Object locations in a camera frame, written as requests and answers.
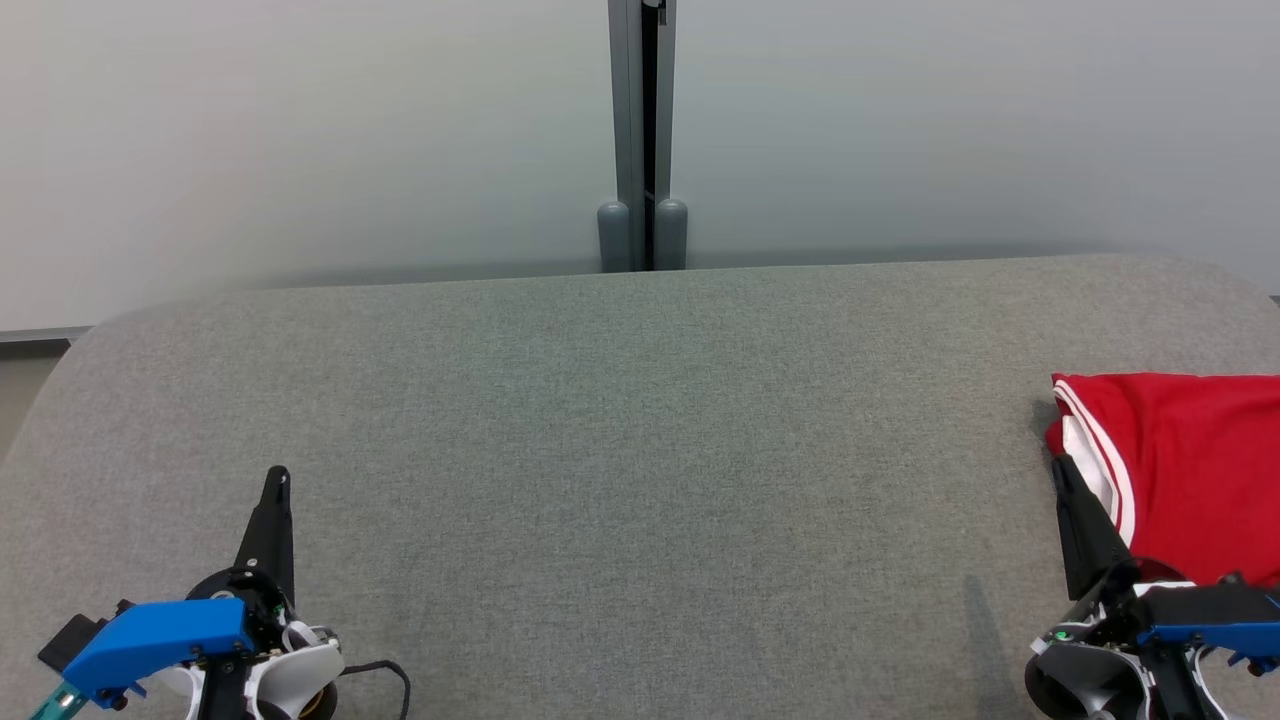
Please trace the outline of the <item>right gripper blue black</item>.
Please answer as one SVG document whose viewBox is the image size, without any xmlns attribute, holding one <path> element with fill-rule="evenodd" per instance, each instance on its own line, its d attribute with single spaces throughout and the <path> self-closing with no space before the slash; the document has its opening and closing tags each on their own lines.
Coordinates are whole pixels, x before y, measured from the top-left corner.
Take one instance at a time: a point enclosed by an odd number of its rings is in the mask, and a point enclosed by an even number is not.
<svg viewBox="0 0 1280 720">
<path fill-rule="evenodd" d="M 1133 559 L 1126 542 L 1069 455 L 1050 464 L 1068 597 L 1076 601 L 1039 638 L 1039 648 L 1074 644 L 1138 657 L 1144 650 L 1198 655 L 1224 650 L 1229 665 L 1256 676 L 1280 667 L 1280 623 L 1230 626 L 1152 626 L 1140 594 L 1152 585 L 1198 585 L 1153 559 Z M 1242 579 L 1233 573 L 1220 582 Z M 1261 585 L 1280 596 L 1277 584 Z"/>
</svg>

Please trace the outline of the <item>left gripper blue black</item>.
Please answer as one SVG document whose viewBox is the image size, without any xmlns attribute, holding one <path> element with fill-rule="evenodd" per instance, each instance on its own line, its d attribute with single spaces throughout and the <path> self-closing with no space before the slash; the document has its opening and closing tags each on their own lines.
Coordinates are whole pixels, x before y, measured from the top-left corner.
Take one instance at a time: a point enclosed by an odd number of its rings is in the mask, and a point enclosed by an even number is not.
<svg viewBox="0 0 1280 720">
<path fill-rule="evenodd" d="M 296 601 L 291 471 L 269 468 L 236 568 L 214 573 L 184 600 L 136 603 L 109 623 L 61 679 L 99 706 L 166 667 L 279 650 Z"/>
</svg>

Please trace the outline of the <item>red jersey white sleeves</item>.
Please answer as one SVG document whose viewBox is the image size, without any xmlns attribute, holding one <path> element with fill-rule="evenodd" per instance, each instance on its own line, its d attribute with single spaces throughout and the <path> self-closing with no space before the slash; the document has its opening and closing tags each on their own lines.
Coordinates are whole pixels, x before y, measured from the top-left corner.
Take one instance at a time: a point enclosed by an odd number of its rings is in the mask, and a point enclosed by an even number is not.
<svg viewBox="0 0 1280 720">
<path fill-rule="evenodd" d="M 1280 375 L 1052 378 L 1046 442 L 1132 553 L 1197 584 L 1280 584 Z"/>
</svg>

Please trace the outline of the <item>grey partition post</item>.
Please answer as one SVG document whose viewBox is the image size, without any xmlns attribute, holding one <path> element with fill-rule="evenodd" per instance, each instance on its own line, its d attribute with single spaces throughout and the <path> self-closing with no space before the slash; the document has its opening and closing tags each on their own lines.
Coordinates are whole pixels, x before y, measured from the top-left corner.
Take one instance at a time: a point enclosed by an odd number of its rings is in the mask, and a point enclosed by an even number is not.
<svg viewBox="0 0 1280 720">
<path fill-rule="evenodd" d="M 616 200 L 596 210 L 602 270 L 645 269 L 643 0 L 607 0 Z"/>
<path fill-rule="evenodd" d="M 675 105 L 676 3 L 657 0 L 655 6 L 655 218 L 654 268 L 682 270 L 687 261 L 687 205 L 672 195 L 672 147 Z"/>
</svg>

